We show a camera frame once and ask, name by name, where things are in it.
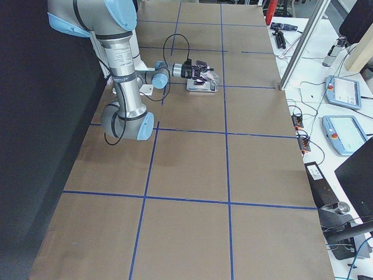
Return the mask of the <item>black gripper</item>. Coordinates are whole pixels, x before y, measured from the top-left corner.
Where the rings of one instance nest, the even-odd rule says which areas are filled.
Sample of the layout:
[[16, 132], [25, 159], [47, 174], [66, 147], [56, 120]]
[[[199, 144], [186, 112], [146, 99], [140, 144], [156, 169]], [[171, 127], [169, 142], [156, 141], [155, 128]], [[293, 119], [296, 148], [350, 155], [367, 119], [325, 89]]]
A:
[[200, 76], [200, 73], [214, 71], [214, 68], [210, 66], [196, 66], [189, 64], [182, 64], [181, 66], [181, 77], [185, 79], [192, 79], [193, 85], [204, 85], [207, 80]]

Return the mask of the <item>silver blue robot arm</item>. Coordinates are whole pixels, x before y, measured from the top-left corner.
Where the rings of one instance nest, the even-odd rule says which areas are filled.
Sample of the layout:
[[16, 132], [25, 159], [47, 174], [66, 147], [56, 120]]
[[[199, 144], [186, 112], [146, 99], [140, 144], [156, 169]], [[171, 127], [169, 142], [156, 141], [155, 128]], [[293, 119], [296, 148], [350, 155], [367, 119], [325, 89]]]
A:
[[147, 68], [136, 38], [137, 10], [137, 1], [48, 1], [50, 26], [90, 38], [103, 70], [113, 79], [117, 97], [101, 114], [105, 134], [142, 141], [150, 138], [154, 126], [142, 96], [167, 87], [172, 76], [186, 79], [187, 89], [194, 92], [216, 92], [220, 78], [207, 63], [193, 64], [190, 58], [182, 64], [163, 59]]

